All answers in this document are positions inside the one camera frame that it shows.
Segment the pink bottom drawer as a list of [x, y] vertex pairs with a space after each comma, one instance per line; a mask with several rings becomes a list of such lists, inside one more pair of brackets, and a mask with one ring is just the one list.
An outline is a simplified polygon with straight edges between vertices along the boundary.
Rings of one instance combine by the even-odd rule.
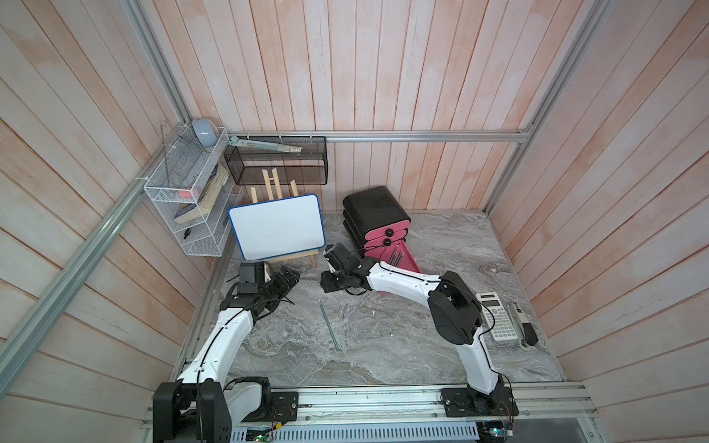
[[380, 245], [367, 248], [365, 256], [377, 258], [406, 271], [421, 272], [404, 239], [385, 239]]

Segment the black drawer cabinet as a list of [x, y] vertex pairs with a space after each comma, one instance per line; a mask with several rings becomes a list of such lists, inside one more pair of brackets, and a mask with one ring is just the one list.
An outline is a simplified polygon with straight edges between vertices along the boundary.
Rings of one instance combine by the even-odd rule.
[[409, 219], [408, 213], [386, 186], [356, 192], [343, 199], [343, 225], [361, 256], [367, 231]]

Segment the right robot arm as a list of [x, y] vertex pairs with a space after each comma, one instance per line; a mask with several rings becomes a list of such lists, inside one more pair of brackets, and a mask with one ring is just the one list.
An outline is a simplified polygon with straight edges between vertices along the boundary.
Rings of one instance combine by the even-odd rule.
[[391, 293], [428, 308], [438, 334], [456, 347], [469, 389], [487, 397], [501, 393], [503, 380], [481, 339], [483, 306], [459, 274], [422, 274], [367, 257], [351, 269], [321, 273], [321, 288], [326, 293], [347, 289]]

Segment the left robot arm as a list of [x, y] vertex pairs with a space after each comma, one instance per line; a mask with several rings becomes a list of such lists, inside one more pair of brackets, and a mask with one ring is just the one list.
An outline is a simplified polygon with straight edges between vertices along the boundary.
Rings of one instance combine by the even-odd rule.
[[271, 429], [297, 417], [297, 395], [273, 398], [266, 377], [229, 380], [228, 373], [257, 321], [265, 319], [300, 281], [287, 266], [243, 262], [220, 304], [216, 324], [194, 360], [175, 381], [153, 395], [154, 442], [229, 442], [244, 421], [271, 422]]

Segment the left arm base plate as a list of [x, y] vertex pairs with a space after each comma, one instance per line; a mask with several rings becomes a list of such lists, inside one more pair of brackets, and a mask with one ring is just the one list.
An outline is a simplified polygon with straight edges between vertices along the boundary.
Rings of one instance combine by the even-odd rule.
[[297, 391], [277, 391], [268, 394], [260, 407], [247, 415], [243, 423], [295, 421], [298, 415], [298, 401]]

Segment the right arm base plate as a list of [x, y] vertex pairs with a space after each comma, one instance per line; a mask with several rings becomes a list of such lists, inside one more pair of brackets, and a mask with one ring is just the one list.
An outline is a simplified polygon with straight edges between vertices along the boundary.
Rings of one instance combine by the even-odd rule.
[[441, 404], [449, 418], [519, 415], [511, 389], [503, 386], [490, 394], [482, 394], [471, 388], [442, 389]]

